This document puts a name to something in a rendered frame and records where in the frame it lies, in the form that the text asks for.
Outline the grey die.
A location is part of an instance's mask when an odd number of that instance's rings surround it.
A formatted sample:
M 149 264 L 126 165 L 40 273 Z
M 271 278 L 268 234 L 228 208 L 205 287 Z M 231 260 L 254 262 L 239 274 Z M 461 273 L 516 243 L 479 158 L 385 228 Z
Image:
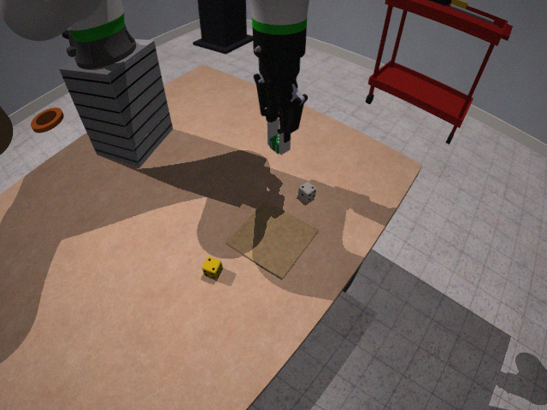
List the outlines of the grey die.
M 305 201 L 308 202 L 315 197 L 316 188 L 307 181 L 306 183 L 299 186 L 298 195 Z

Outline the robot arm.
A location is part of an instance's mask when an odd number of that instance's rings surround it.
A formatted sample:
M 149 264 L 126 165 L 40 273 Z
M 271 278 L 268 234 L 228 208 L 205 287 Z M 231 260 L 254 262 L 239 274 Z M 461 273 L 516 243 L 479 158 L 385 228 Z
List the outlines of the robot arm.
M 250 5 L 258 58 L 282 63 L 304 56 L 309 0 L 250 0 Z M 121 0 L 0 0 L 0 14 L 13 32 L 29 40 L 62 34 L 80 68 L 106 67 L 136 49 Z

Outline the green die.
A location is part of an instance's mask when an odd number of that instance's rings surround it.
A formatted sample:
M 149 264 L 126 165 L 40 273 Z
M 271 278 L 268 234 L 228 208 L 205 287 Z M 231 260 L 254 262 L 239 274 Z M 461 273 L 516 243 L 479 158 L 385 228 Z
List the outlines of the green die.
M 279 153 L 279 134 L 270 138 L 270 149 L 272 149 L 277 154 Z

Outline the tan flat mat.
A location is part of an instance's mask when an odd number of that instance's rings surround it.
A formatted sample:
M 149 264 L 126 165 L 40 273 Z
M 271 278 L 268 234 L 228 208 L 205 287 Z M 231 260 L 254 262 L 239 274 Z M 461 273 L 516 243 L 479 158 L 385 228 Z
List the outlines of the tan flat mat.
M 318 231 L 265 200 L 226 244 L 283 279 Z

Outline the yellow die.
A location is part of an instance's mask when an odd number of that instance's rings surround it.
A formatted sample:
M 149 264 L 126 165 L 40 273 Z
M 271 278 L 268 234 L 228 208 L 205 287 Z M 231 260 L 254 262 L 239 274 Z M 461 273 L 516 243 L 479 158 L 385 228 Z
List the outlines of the yellow die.
M 223 269 L 223 266 L 221 261 L 212 257 L 207 257 L 202 269 L 205 276 L 218 279 Z

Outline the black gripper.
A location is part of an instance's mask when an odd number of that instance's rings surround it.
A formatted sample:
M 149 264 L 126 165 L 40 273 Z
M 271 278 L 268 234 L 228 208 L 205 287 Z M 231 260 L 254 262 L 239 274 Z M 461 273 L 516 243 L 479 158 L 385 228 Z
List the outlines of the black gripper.
M 291 133 L 299 128 L 303 105 L 308 100 L 297 89 L 299 71 L 300 59 L 277 63 L 259 58 L 259 73 L 254 74 L 261 115 L 268 122 L 268 146 L 270 138 L 279 134 L 280 155 L 291 149 Z

